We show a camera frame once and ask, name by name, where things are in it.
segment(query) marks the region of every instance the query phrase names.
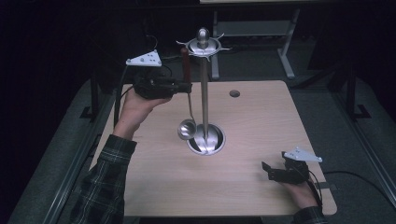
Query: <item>person's right hand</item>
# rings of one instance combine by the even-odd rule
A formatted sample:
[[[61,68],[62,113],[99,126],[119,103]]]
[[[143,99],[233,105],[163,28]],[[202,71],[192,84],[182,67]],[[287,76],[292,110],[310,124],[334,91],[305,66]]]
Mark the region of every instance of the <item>person's right hand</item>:
[[[114,128],[113,134],[132,140],[134,132],[146,119],[149,113],[157,105],[169,102],[171,98],[147,100],[130,90],[126,93],[125,101],[121,110],[120,119]]]
[[[298,185],[279,183],[290,193],[292,199],[300,209],[312,206],[318,206],[315,200],[314,192],[309,188],[306,182]]]

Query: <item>plaid shirt sleeve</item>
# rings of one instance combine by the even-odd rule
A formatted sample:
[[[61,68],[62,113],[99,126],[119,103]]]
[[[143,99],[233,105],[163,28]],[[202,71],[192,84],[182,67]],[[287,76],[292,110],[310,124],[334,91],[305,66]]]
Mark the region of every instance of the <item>plaid shirt sleeve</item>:
[[[81,184],[71,223],[122,223],[125,179],[136,142],[110,135]]]
[[[294,224],[327,224],[325,216],[319,207],[306,207],[293,217]]]

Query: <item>wooden board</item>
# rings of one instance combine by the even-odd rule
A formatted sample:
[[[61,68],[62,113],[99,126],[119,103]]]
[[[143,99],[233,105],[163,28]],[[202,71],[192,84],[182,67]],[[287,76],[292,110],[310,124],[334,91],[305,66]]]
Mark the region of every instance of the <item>wooden board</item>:
[[[176,94],[171,102],[156,107],[134,135],[138,145],[128,170],[125,215],[294,214],[298,209],[291,197],[278,183],[268,180],[261,164],[265,161],[283,169],[281,151],[295,147],[314,153],[286,84],[210,82],[208,89],[209,122],[225,132],[224,149],[212,156],[200,156],[178,138],[179,123],[190,117],[187,94]],[[232,90],[240,91],[240,96],[231,97]],[[191,99],[193,115],[200,124],[200,83],[193,84]],[[112,120],[113,112],[95,158],[112,133]],[[308,166],[319,182],[325,181],[317,162],[309,162]],[[324,214],[334,214],[336,205],[330,191],[323,189],[322,194]]]
[[[200,0],[201,4],[220,3],[277,3],[277,2],[319,2],[323,0]]]

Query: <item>spoon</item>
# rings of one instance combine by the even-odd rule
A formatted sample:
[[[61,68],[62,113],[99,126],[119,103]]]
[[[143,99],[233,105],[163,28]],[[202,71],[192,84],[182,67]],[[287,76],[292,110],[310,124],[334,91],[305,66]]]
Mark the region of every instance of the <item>spoon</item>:
[[[184,81],[191,84],[189,51],[186,48],[182,48],[180,52],[183,57],[182,66],[184,73]],[[190,109],[191,119],[185,119],[181,121],[180,125],[178,126],[177,133],[182,140],[192,139],[197,132],[197,125],[195,123],[194,116],[192,115],[191,95],[187,93],[187,96],[189,97],[189,109]]]

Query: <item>black cable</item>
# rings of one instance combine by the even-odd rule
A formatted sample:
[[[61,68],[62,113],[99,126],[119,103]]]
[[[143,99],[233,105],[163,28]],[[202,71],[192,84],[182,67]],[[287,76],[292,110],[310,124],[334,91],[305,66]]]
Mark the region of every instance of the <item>black cable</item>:
[[[134,86],[131,86],[130,88],[128,88],[128,90],[126,90],[126,91],[122,94],[121,99],[122,99],[122,97],[123,97],[128,91],[130,91],[130,90],[133,89],[133,88],[134,88]]]
[[[157,48],[157,46],[158,46],[158,39],[157,39],[157,37],[155,37],[155,35],[146,35],[146,37],[151,37],[151,38],[153,38],[153,39],[155,40],[154,48],[152,48],[152,50],[155,50],[155,49]]]
[[[172,75],[173,75],[172,69],[170,67],[166,66],[165,64],[163,64],[163,67],[168,69],[169,74],[170,74],[169,77],[172,77]]]
[[[181,56],[161,57],[163,63],[178,63],[181,62]]]
[[[369,184],[373,188],[375,188],[384,197],[384,199],[390,204],[390,206],[393,208],[393,210],[395,210],[395,212],[396,212],[396,207],[393,205],[393,202],[390,200],[390,198],[376,184],[374,184],[370,180],[364,178],[363,176],[349,172],[349,171],[329,171],[329,172],[323,172],[323,174],[324,175],[345,174],[345,175],[354,175],[354,176],[360,178],[361,180],[365,181],[367,184]]]
[[[116,102],[114,103],[114,127],[116,127],[117,122],[119,122],[122,87],[123,87],[123,84],[125,81],[125,74],[126,74],[126,71],[128,70],[128,67],[129,67],[128,65],[125,66],[125,68],[122,72],[122,75],[120,77],[119,86],[117,87]]]
[[[297,168],[295,168],[295,166],[292,165],[291,167],[292,167],[295,171],[297,171],[297,173],[298,173],[300,176],[302,176],[303,178],[305,178],[304,175],[303,175]],[[318,189],[319,189],[319,192],[320,192],[320,196],[318,195],[318,192],[317,192],[317,190],[316,190],[314,184],[313,184],[311,181],[309,181],[309,179],[306,179],[305,182],[306,182],[306,184],[309,186],[309,188],[311,188],[312,193],[314,194],[314,197],[315,197],[315,200],[317,201],[318,206],[319,206],[319,207],[322,207],[323,201],[322,201],[322,197],[321,197],[321,189],[320,189],[319,184],[318,184]]]
[[[317,184],[318,184],[318,190],[319,190],[320,200],[322,201],[322,200],[323,200],[323,197],[322,197],[322,195],[321,195],[321,188],[320,188],[320,185],[319,185],[319,181],[318,181],[317,177],[315,176],[315,174],[312,173],[312,171],[309,171],[309,173],[311,173],[311,175],[315,178],[315,181],[316,181]]]

